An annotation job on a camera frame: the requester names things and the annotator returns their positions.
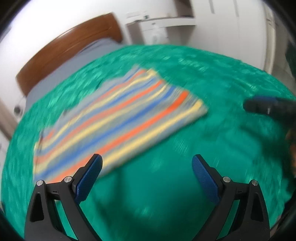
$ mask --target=blue stripe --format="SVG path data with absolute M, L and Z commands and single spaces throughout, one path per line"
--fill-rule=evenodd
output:
M 56 139 L 51 145 L 49 145 L 48 147 L 46 147 L 45 149 L 37 149 L 35 152 L 35 155 L 37 156 L 41 156 L 41 155 L 45 155 L 48 151 L 50 151 L 55 145 L 57 145 L 61 140 L 63 140 L 64 137 L 66 137 L 72 130 L 74 130 L 76 127 L 80 126 L 81 124 L 83 124 L 85 121 L 87 121 L 89 118 L 99 114 L 100 112 L 112 107 L 113 105 L 115 105 L 116 103 L 120 102 L 122 99 L 126 98 L 128 95 L 141 90 L 145 87 L 148 87 L 150 84 L 152 84 L 155 81 L 155 77 L 153 77 L 152 79 L 150 79 L 148 82 L 146 82 L 144 85 L 139 86 L 137 88 L 134 88 L 126 93 L 124 93 L 123 95 L 119 96 L 117 99 L 113 100 L 112 102 L 106 104 L 105 106 L 99 107 L 97 109 L 94 109 L 93 111 L 91 111 L 90 113 L 86 114 L 85 116 L 83 116 L 82 118 L 80 118 L 75 124 L 69 126 L 69 128 L 67 128 L 63 134 L 61 134 L 59 136 L 58 139 Z
M 47 169 L 44 170 L 42 173 L 36 174 L 35 179 L 36 180 L 40 180 L 40 179 L 44 180 L 44 179 L 46 179 L 49 175 L 51 175 L 51 173 L 55 173 L 60 168 L 63 168 L 67 164 L 71 163 L 71 161 L 73 159 L 75 159 L 77 156 L 83 154 L 83 152 L 87 151 L 87 149 L 89 149 L 90 147 L 92 147 L 94 145 L 97 145 L 98 143 L 104 141 L 104 139 L 106 139 L 108 136 L 120 131 L 121 129 L 123 129 L 128 124 L 132 124 L 137 119 L 139 119 L 141 116 L 145 115 L 147 112 L 149 112 L 154 107 L 156 107 L 161 101 L 167 99 L 172 94 L 174 89 L 175 89 L 174 86 L 170 87 L 170 89 L 167 91 L 167 93 L 164 96 L 162 96 L 161 98 L 159 98 L 159 99 L 155 100 L 154 102 L 152 102 L 150 105 L 148 105 L 143 110 L 139 111 L 133 117 L 127 119 L 126 121 L 124 121 L 120 125 L 114 127 L 113 129 L 110 129 L 110 130 L 106 131 L 105 133 L 103 133 L 102 135 L 100 135 L 100 136 L 96 137 L 95 139 L 91 140 L 89 143 L 85 144 L 84 146 L 82 146 L 80 148 L 77 147 L 77 149 L 75 151 L 73 151 L 72 153 L 70 153 L 67 157 L 59 160 L 58 162 L 54 163 L 52 166 L 47 167 Z

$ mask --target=bed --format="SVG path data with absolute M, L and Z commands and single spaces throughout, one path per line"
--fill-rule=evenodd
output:
M 99 236 L 192 240 L 214 207 L 191 168 L 198 153 L 222 176 L 245 183 L 258 180 L 273 225 L 293 191 L 286 130 L 267 117 L 246 113 L 242 103 L 255 94 L 293 95 L 271 75 L 239 60 L 184 46 L 116 44 L 121 40 L 113 14 L 99 16 L 46 45 L 17 75 L 28 97 L 26 114 L 10 142 L 2 178 L 5 212 L 14 228 L 23 235 L 40 131 L 105 80 L 123 76 L 135 64 L 154 68 L 169 83 L 190 90 L 204 100 L 209 113 L 97 180 L 81 208 Z M 105 44 L 114 49 L 95 52 Z M 71 69 L 77 59 L 79 64 Z M 57 207 L 67 234 L 75 237 L 60 203 Z

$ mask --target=striped cloth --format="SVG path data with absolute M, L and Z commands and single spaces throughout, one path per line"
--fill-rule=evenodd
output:
M 59 182 L 94 153 L 103 157 L 104 175 L 206 112 L 202 100 L 187 90 L 136 66 L 104 82 L 42 131 L 34 149 L 33 181 Z

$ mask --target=metal screw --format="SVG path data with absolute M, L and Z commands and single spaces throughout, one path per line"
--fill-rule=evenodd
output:
M 229 177 L 223 177 L 223 181 L 226 182 L 226 183 L 228 183 L 228 182 L 231 181 L 231 179 Z
M 258 182 L 257 182 L 256 180 L 252 180 L 252 184 L 253 184 L 254 186 L 257 186 L 257 185 L 258 185 Z
M 43 181 L 42 180 L 39 180 L 36 182 L 37 186 L 41 186 L 43 184 Z
M 70 177 L 70 176 L 67 176 L 67 177 L 64 178 L 64 181 L 66 183 L 70 182 L 71 180 L 72 180 L 72 177 Z

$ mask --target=orange stripe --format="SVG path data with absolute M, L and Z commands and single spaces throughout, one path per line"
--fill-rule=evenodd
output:
M 130 78 L 129 81 L 114 86 L 111 90 L 107 91 L 105 94 L 103 94 L 102 96 L 98 97 L 98 98 L 97 98 L 97 99 L 96 99 L 96 100 L 95 100 L 95 101 L 94 101 L 94 102 L 93 102 L 88 108 L 90 108 L 90 107 L 93 106 L 95 103 L 97 103 L 98 101 L 102 100 L 103 98 L 105 98 L 106 96 L 108 96 L 109 94 L 111 94 L 112 92 L 114 92 L 115 90 L 117 90 L 117 89 L 119 89 L 119 88 L 121 88 L 121 87 L 124 87 L 124 86 L 128 85 L 128 84 L 129 84 L 130 82 L 132 82 L 136 77 L 138 77 L 140 74 L 143 74 L 143 73 L 145 73 L 145 72 L 146 72 L 145 69 L 141 69 L 141 70 L 139 70 L 138 72 L 136 72 L 136 73 Z M 48 141 L 49 139 L 51 139 L 52 136 L 53 136 L 53 134 L 54 134 L 54 131 L 55 131 L 55 130 L 52 129 L 52 130 L 50 131 L 50 133 L 49 133 L 47 136 L 45 136 L 45 137 L 43 138 L 43 141 Z
M 166 115 L 168 115 L 168 114 L 172 113 L 174 110 L 176 110 L 183 103 L 183 101 L 187 98 L 188 94 L 189 94 L 188 91 L 183 91 L 179 95 L 179 97 L 167 109 L 165 109 L 163 112 L 161 112 L 158 115 L 152 117 L 151 119 L 149 119 L 145 123 L 137 126 L 136 128 L 134 128 L 130 132 L 128 132 L 128 133 L 124 134 L 123 136 L 119 137 L 118 139 L 114 140 L 112 143 L 109 143 L 109 144 L 103 146 L 102 148 L 98 149 L 97 151 L 95 151 L 95 153 L 99 153 L 100 155 L 104 155 L 106 152 L 108 152 L 112 148 L 120 145 L 124 141 L 127 141 L 128 139 L 132 138 L 133 136 L 137 135 L 141 131 L 148 128 L 149 126 L 155 124 L 160 119 L 162 119 Z M 79 163 L 76 163 L 70 169 L 67 169 L 66 171 L 64 171 L 63 173 L 61 173 L 57 177 L 55 177 L 53 180 L 51 180 L 49 183 L 59 182 L 59 181 L 63 180 L 63 178 L 65 178 L 66 176 L 73 175 L 74 172 L 76 172 L 78 170 L 78 168 L 86 165 L 86 163 L 89 161 L 89 159 L 92 157 L 92 155 L 93 154 L 87 156 L 86 158 L 84 158 Z
M 67 136 L 65 136 L 61 143 L 59 144 L 60 145 L 63 145 L 65 142 L 67 142 L 70 138 L 72 138 L 74 135 L 76 135 L 77 133 L 79 133 L 81 130 L 83 130 L 84 128 L 86 128 L 87 126 L 89 126 L 90 124 L 92 124 L 93 122 L 95 122 L 96 120 L 100 119 L 100 118 L 104 118 L 106 117 L 107 115 L 110 115 L 122 108 L 124 108 L 125 106 L 133 103 L 134 101 L 136 101 L 137 99 L 143 97 L 144 95 L 148 94 L 149 92 L 155 90 L 160 84 L 163 83 L 163 80 L 159 80 L 155 85 L 149 87 L 148 89 L 142 91 L 141 93 L 133 96 L 132 98 L 130 98 L 129 100 L 117 105 L 117 106 L 114 106 L 113 108 L 111 109 L 108 109 L 108 110 L 105 110 L 95 116 L 93 116 L 92 118 L 88 119 L 86 122 L 82 123 L 80 126 L 76 127 L 76 129 L 72 130 Z M 43 156 L 40 156 L 38 158 L 38 162 L 39 163 L 42 163 L 44 161 L 46 161 L 46 159 L 55 151 L 56 149 L 52 149 L 50 152 L 48 152 L 47 154 L 43 155 Z

